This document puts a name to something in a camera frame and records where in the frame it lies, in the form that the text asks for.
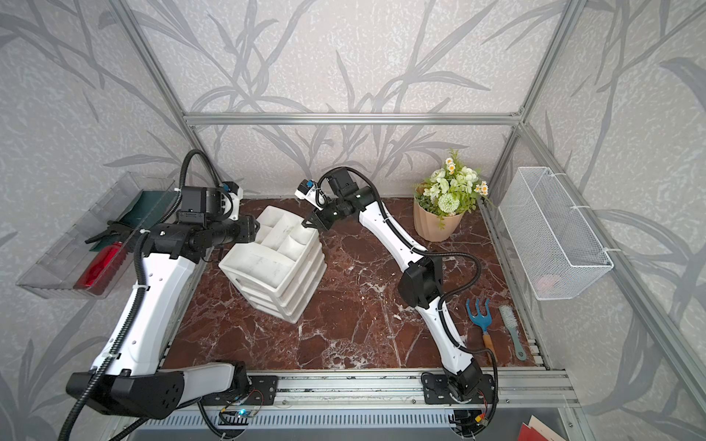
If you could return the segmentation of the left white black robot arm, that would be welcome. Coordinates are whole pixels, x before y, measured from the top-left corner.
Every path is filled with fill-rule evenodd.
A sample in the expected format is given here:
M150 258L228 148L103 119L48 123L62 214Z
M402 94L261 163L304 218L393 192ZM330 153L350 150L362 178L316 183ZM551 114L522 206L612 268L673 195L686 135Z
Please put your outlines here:
M176 199L133 244L136 282L110 340L86 372L74 373L66 392L75 398L58 435L69 439L85 407L135 418L125 438L149 420L162 420L179 408L201 405L204 397L248 397L251 382L242 362L211 362L187 369L161 369L176 326L185 286L213 248L255 241L259 222L239 212L243 191L218 178L199 149L180 168Z

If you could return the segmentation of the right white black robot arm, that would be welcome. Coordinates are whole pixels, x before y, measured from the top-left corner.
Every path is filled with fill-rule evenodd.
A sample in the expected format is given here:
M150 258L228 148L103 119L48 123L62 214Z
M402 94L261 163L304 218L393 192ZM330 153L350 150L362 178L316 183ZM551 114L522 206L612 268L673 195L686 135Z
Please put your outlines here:
M398 293L407 306L421 315L439 350L450 398L466 404L483 397L488 404L496 404L495 355L487 348L470 349L461 342L446 305L450 297L472 288L480 279L480 260L463 252L426 250L393 218L371 180L349 166L331 169L318 181L303 180L295 196L314 206L314 211L303 221L304 227L327 232L338 220L355 217L384 245L402 271ZM470 259L475 267L471 280L446 292L444 257Z

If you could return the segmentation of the white plastic drawer organizer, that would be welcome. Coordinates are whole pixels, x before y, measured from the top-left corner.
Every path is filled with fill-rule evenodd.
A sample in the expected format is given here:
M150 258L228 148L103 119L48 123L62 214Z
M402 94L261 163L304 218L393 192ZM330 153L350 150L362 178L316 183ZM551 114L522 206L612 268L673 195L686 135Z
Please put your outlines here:
M257 221L255 242L234 245L219 268L253 308L296 323L327 269L319 231L273 206Z

